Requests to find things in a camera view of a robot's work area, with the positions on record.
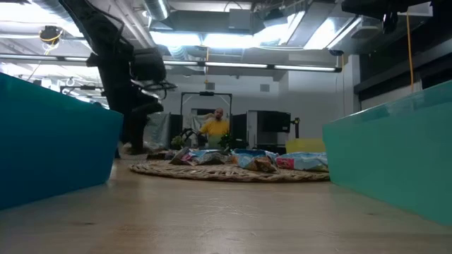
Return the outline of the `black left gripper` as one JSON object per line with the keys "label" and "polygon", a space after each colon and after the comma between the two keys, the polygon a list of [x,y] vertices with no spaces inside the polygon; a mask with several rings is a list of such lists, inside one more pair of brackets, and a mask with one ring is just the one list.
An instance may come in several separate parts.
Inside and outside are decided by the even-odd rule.
{"label": "black left gripper", "polygon": [[[140,90],[122,90],[124,103],[124,125],[121,142],[130,146],[126,148],[127,154],[144,153],[143,134],[148,122],[148,115],[162,112],[163,105],[158,98],[142,93]],[[134,138],[134,119],[136,120],[136,138]]]}

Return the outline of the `blue granola bar red label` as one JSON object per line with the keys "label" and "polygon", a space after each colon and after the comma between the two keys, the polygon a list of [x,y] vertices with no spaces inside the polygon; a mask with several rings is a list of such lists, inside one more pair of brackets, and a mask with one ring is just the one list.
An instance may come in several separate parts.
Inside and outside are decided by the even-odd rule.
{"label": "blue granola bar red label", "polygon": [[328,160],[325,152],[293,152],[276,158],[279,168],[329,172]]}

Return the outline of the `blue orange granola bar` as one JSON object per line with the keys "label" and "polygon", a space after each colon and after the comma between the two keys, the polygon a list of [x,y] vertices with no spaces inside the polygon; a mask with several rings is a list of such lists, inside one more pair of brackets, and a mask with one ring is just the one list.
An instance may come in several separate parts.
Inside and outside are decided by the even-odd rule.
{"label": "blue orange granola bar", "polygon": [[273,174],[278,171],[276,164],[277,153],[265,150],[235,149],[232,157],[238,167],[249,171],[259,171]]}

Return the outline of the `grey cover sheet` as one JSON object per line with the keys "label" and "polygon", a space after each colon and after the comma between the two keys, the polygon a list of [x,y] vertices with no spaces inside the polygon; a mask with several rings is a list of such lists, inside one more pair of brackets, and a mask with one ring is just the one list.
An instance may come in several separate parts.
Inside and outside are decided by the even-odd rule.
{"label": "grey cover sheet", "polygon": [[151,148],[168,148],[170,132],[170,115],[155,113],[148,115],[144,128],[143,142]]}

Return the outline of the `person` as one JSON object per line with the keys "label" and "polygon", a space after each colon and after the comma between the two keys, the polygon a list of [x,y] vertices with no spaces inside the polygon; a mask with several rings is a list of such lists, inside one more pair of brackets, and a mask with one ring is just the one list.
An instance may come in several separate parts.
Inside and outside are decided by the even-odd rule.
{"label": "person", "polygon": [[230,123],[224,120],[223,114],[223,108],[217,108],[213,113],[204,116],[204,124],[198,133],[207,137],[209,149],[220,149],[221,138],[230,133]]}

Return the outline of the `blue plastic bin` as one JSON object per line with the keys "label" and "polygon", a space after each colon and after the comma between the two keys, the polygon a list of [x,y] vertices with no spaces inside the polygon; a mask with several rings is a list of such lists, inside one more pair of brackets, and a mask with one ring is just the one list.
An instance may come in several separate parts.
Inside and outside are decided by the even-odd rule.
{"label": "blue plastic bin", "polygon": [[103,184],[120,113],[0,73],[0,210]]}

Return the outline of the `round woven straw mat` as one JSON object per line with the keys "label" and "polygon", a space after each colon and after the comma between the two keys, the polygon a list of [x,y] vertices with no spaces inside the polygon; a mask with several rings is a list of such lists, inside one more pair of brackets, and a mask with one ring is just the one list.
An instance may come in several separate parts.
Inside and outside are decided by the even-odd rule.
{"label": "round woven straw mat", "polygon": [[242,169],[235,164],[174,165],[164,160],[150,160],[129,165],[133,173],[196,181],[242,183],[301,183],[330,181],[328,172],[279,169],[274,173]]}

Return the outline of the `long ceiling light bar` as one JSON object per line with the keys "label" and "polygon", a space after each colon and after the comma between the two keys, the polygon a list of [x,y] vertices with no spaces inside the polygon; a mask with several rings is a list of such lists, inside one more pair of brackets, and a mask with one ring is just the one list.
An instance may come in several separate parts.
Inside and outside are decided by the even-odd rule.
{"label": "long ceiling light bar", "polygon": [[[46,61],[61,62],[67,65],[85,65],[96,66],[97,61],[90,59],[90,57],[80,56],[51,56],[51,55],[33,55],[33,54],[3,54],[0,53],[0,60],[19,60],[19,61]],[[173,61],[163,60],[166,66],[184,66],[184,67],[214,67],[214,68],[250,68],[250,69],[266,69],[277,71],[307,71],[307,72],[322,72],[322,73],[340,73],[343,69],[341,67],[327,67],[327,66],[306,66],[306,65],[280,65],[269,63],[236,63],[236,62],[218,62],[218,61]]]}

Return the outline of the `black equipment cabinet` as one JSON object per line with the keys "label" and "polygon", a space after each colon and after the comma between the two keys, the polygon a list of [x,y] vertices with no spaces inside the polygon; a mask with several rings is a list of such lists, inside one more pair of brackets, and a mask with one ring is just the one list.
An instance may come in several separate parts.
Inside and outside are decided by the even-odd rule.
{"label": "black equipment cabinet", "polygon": [[232,117],[233,148],[285,151],[289,140],[291,114],[281,111],[250,110]]}

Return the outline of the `yellow plastic bin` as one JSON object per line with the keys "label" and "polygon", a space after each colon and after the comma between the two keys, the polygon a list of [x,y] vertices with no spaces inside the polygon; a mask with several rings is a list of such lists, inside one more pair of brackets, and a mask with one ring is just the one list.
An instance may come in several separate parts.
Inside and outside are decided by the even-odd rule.
{"label": "yellow plastic bin", "polygon": [[286,153],[293,152],[325,152],[321,138],[295,138],[285,143]]}

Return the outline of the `teal plastic bin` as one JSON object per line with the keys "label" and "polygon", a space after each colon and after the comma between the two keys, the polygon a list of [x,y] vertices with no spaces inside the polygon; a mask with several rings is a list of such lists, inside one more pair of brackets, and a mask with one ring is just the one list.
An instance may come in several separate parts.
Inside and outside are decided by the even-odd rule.
{"label": "teal plastic bin", "polygon": [[331,181],[452,226],[452,80],[323,126]]}

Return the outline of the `black metal frame stand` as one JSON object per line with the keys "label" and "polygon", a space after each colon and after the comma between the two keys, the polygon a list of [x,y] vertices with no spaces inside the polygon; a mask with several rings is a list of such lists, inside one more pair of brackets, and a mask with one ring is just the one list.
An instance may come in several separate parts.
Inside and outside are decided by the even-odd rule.
{"label": "black metal frame stand", "polygon": [[209,92],[209,91],[203,91],[203,92],[182,92],[180,97],[180,104],[179,104],[179,114],[183,116],[184,110],[184,96],[185,95],[198,95],[198,96],[204,96],[204,97],[212,97],[212,96],[228,96],[230,98],[230,101],[227,103],[229,105],[229,113],[230,118],[232,118],[232,99],[233,94],[232,93],[218,93],[218,92]]}

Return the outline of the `silver ventilation duct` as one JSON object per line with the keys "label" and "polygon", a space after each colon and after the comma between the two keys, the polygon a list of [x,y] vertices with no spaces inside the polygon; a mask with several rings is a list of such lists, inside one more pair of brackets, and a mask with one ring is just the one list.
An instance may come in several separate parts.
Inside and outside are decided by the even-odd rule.
{"label": "silver ventilation duct", "polygon": [[153,20],[165,20],[170,15],[170,5],[167,0],[142,0],[145,10]]}

